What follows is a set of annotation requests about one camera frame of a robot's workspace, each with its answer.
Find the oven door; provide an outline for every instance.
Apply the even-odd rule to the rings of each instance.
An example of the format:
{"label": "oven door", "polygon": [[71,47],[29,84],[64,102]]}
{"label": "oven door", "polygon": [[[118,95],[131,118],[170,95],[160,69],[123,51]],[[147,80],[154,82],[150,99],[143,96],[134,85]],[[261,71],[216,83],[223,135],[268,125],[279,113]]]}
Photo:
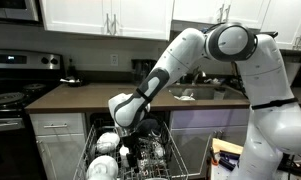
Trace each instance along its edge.
{"label": "oven door", "polygon": [[0,119],[0,180],[43,179],[36,151],[22,118]]}
{"label": "oven door", "polygon": [[0,0],[0,18],[39,21],[35,0]]}

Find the open dishwasher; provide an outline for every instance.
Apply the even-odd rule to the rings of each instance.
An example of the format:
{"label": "open dishwasher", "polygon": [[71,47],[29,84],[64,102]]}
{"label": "open dishwasher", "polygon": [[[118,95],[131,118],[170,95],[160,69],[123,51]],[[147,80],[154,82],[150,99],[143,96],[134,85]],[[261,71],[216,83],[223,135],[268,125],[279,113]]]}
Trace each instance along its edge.
{"label": "open dishwasher", "polygon": [[[159,139],[139,137],[138,147],[141,150],[141,158],[138,158],[137,160],[138,170],[124,166],[124,162],[119,153],[120,148],[122,147],[121,140],[114,150],[106,153],[100,153],[96,150],[96,144],[100,136],[109,132],[116,132],[113,120],[109,118],[98,119],[95,117],[95,120],[91,122],[88,139],[78,162],[73,180],[87,180],[86,173],[89,165],[95,158],[104,155],[111,156],[116,160],[119,167],[117,175],[118,180],[150,180],[151,178],[161,178],[162,180],[188,179],[188,171],[184,161],[173,141],[166,123],[163,121]],[[164,149],[164,155],[160,157],[155,152],[158,143],[160,143]]]}

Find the dishwasher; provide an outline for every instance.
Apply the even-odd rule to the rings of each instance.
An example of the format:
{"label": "dishwasher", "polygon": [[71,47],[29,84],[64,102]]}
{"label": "dishwasher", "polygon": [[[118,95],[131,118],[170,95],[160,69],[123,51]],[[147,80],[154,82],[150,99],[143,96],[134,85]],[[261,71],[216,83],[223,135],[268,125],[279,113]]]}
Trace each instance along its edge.
{"label": "dishwasher", "polygon": [[86,180],[89,165],[95,158],[102,155],[111,156],[116,160],[119,167],[117,180],[188,179],[188,170],[164,120],[162,121],[162,136],[160,138],[161,142],[164,142],[162,146],[165,154],[160,158],[155,155],[153,144],[157,139],[139,137],[139,147],[147,151],[143,151],[141,159],[138,158],[139,171],[135,171],[133,168],[123,166],[119,153],[122,146],[121,140],[114,150],[107,153],[102,154],[94,148],[103,133],[115,132],[114,121],[110,114],[94,113],[88,119],[87,124],[90,126],[90,131],[73,180]]}

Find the kitchen sink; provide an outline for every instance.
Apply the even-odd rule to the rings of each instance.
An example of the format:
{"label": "kitchen sink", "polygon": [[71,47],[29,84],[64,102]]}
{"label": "kitchen sink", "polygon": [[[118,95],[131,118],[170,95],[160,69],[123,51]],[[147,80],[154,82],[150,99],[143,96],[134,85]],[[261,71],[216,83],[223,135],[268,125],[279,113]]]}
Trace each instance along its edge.
{"label": "kitchen sink", "polygon": [[178,97],[192,97],[195,100],[216,100],[215,92],[220,91],[220,88],[224,92],[222,100],[235,100],[235,99],[246,99],[240,91],[237,91],[228,86],[217,86],[217,85],[173,85],[169,86],[169,92]]}

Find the dishwasher rack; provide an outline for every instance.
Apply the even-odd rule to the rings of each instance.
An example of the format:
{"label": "dishwasher rack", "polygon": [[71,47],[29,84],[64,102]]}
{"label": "dishwasher rack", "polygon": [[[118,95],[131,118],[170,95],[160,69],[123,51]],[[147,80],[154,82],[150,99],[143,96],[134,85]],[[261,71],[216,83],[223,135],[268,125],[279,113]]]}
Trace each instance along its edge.
{"label": "dishwasher rack", "polygon": [[153,142],[155,140],[149,138],[139,138],[141,149],[147,151],[146,154],[142,155],[144,158],[138,160],[138,165],[143,167],[140,169],[139,173],[135,173],[134,169],[132,168],[125,168],[121,166],[121,158],[119,153],[119,149],[122,146],[121,141],[116,149],[110,151],[109,153],[99,154],[96,151],[95,145],[98,137],[105,132],[113,132],[114,126],[103,126],[97,129],[94,125],[92,125],[73,180],[86,180],[86,172],[90,163],[101,155],[111,156],[117,161],[119,166],[117,180],[144,180],[148,178],[187,180],[188,170],[184,164],[179,150],[176,147],[175,142],[172,139],[168,127],[165,123],[163,124],[164,129],[166,132],[168,132],[168,141],[164,147],[165,155],[161,158],[158,158],[158,156],[155,155],[153,151]]}

